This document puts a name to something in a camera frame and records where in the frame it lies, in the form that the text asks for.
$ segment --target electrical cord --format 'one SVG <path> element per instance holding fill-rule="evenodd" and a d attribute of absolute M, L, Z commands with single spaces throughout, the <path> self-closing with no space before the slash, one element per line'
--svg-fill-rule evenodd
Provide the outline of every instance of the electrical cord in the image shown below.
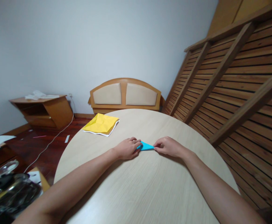
<path fill-rule="evenodd" d="M 71 101 L 73 102 L 73 104 L 74 104 L 74 107 L 75 107 L 75 110 L 76 110 L 76 106 L 75 106 L 75 103 L 74 103 L 74 100 L 73 100 L 73 97 L 71 96 Z M 72 120 L 71 120 L 71 122 L 68 124 L 68 126 L 70 126 L 70 124 L 73 122 L 73 119 L 74 119 L 74 110 L 73 110 L 73 117 L 72 117 Z M 24 171 L 24 173 L 26 173 L 26 171 L 28 170 L 28 168 L 32 165 L 32 164 L 34 164 L 38 159 L 39 159 L 39 157 L 40 157 L 40 155 L 44 152 L 44 151 L 46 151 L 46 149 L 49 147 L 49 145 L 54 141 L 54 139 L 57 137 L 57 136 L 59 136 L 59 134 L 60 133 L 62 133 L 68 126 L 66 126 L 61 132 L 59 132 L 54 138 L 53 138 L 53 140 L 47 145 L 47 147 L 37 156 L 37 158 L 36 158 L 36 160 L 34 160 L 27 168 L 26 168 L 26 170 Z"/>

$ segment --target hand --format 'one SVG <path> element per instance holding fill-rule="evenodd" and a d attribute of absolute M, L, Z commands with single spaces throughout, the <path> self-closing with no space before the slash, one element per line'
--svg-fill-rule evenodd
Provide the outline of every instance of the hand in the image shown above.
<path fill-rule="evenodd" d="M 140 139 L 137 140 L 135 137 L 131 137 L 123 140 L 121 143 L 115 146 L 113 150 L 119 159 L 132 159 L 138 156 L 140 149 L 137 149 L 137 147 L 141 145 L 142 143 Z"/>
<path fill-rule="evenodd" d="M 158 153 L 168 154 L 174 157 L 181 157 L 185 151 L 190 151 L 168 136 L 158 139 L 153 146 L 155 147 L 155 151 Z"/>

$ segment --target white wall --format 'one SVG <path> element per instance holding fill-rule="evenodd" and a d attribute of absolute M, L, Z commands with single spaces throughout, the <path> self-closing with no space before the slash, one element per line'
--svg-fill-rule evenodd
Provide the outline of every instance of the white wall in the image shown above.
<path fill-rule="evenodd" d="M 86 114 L 89 91 L 113 78 L 140 79 L 166 98 L 217 2 L 1 0 L 0 134 L 26 123 L 7 100 L 35 89 L 72 93 Z"/>

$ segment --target pink pen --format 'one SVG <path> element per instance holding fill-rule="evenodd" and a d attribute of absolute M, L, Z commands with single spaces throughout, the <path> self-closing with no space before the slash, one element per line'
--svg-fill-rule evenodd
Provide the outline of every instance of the pink pen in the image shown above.
<path fill-rule="evenodd" d="M 33 137 L 33 138 L 40 138 L 40 137 L 46 137 L 46 135 L 43 135 L 43 136 L 37 136 L 37 137 Z"/>

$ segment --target oval table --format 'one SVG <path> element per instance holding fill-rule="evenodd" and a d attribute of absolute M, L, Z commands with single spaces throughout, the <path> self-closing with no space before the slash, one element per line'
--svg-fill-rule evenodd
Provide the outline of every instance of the oval table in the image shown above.
<path fill-rule="evenodd" d="M 227 165 L 199 133 L 168 115 L 141 109 L 110 112 L 119 123 L 109 137 L 79 131 L 59 161 L 55 180 L 132 136 L 153 145 L 170 136 L 199 158 L 238 193 Z M 219 223 L 182 160 L 141 151 L 118 161 L 72 209 L 68 223 Z"/>

